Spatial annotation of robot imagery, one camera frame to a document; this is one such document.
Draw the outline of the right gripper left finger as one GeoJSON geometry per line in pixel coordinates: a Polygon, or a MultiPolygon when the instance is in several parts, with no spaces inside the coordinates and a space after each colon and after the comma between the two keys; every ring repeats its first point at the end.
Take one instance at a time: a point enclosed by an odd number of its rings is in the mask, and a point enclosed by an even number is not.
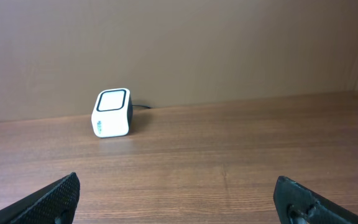
{"type": "Polygon", "coordinates": [[[0,210],[0,224],[72,224],[80,199],[80,181],[72,172],[0,210]]]}

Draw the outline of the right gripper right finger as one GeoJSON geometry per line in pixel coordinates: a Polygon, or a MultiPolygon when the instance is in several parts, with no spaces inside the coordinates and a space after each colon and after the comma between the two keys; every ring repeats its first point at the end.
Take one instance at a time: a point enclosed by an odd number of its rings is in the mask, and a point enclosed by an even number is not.
{"type": "Polygon", "coordinates": [[[273,201],[281,224],[358,224],[358,215],[303,185],[280,176],[273,201]]]}

